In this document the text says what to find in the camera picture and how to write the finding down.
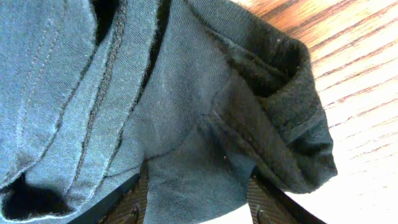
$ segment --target dark fabric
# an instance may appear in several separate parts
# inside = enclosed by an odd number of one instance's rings
[[[144,223],[198,223],[239,208],[255,166],[296,193],[336,175],[303,43],[228,0],[120,0],[98,32],[90,1],[43,4],[48,14],[39,3],[0,6],[9,37],[0,61],[8,222],[68,222],[145,159]],[[28,34],[7,26],[10,12]],[[23,189],[51,191],[66,209],[10,213],[22,174]]]

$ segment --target garment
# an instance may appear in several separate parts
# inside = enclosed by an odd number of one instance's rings
[[[145,223],[233,211],[255,166],[296,193],[337,174],[303,43],[227,0],[115,7],[100,40],[89,0],[0,5],[4,222],[69,222],[144,161]]]

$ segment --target wooden floor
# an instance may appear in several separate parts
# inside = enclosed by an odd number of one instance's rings
[[[233,1],[311,52],[339,175],[290,196],[327,223],[398,223],[398,1]]]

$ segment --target wood grain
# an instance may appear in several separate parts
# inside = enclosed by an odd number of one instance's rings
[[[311,53],[339,175],[290,196],[327,223],[397,223],[398,1],[233,1]]]

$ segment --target clothing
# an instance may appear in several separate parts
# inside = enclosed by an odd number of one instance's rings
[[[234,3],[120,0],[101,41],[88,0],[0,9],[9,222],[69,222],[144,161],[144,223],[239,208],[255,166],[296,193],[336,175],[308,50]]]

